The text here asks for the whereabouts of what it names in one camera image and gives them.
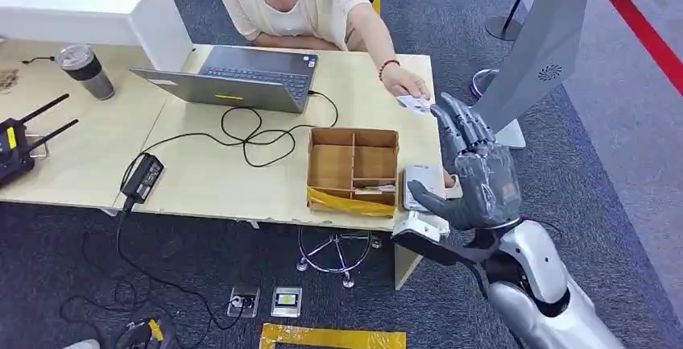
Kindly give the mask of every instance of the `gray laptop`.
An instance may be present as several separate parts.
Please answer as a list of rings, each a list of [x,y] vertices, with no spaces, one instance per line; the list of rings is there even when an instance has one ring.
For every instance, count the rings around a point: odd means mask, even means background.
[[[130,71],[187,102],[301,113],[317,55],[214,47],[198,74]]]

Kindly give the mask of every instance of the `shoe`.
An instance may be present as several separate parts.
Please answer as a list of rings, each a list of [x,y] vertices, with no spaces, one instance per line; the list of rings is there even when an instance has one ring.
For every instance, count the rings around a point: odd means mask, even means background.
[[[100,343],[94,339],[86,339],[85,341],[74,343],[72,346],[65,347],[64,349],[100,349]]]

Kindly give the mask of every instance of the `woman's hand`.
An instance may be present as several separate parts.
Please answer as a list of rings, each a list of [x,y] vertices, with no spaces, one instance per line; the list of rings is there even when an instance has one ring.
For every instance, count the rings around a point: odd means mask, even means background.
[[[402,69],[396,63],[390,63],[384,68],[384,71],[382,71],[382,83],[396,97],[412,95],[415,98],[428,100],[431,98],[424,79],[406,69]]]

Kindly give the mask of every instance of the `power adapter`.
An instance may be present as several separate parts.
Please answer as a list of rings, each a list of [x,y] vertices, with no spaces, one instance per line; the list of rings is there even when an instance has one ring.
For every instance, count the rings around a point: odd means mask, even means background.
[[[126,207],[144,203],[163,170],[164,164],[156,156],[143,153],[138,167],[121,189],[121,193],[128,197]]]

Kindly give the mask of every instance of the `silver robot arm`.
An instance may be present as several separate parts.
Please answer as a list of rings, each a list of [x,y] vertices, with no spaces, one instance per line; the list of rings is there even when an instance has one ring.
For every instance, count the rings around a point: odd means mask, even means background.
[[[474,239],[451,247],[441,242],[436,227],[411,216],[395,228],[395,243],[443,265],[464,264],[520,346],[518,337],[529,349],[623,348],[567,272],[546,230],[519,216],[522,199],[509,150],[495,143],[468,106],[441,96],[446,108],[434,105],[432,112],[457,154],[454,167],[463,197],[445,200],[418,181],[409,181],[408,188],[454,229],[474,229]],[[488,289],[477,265],[486,273]]]

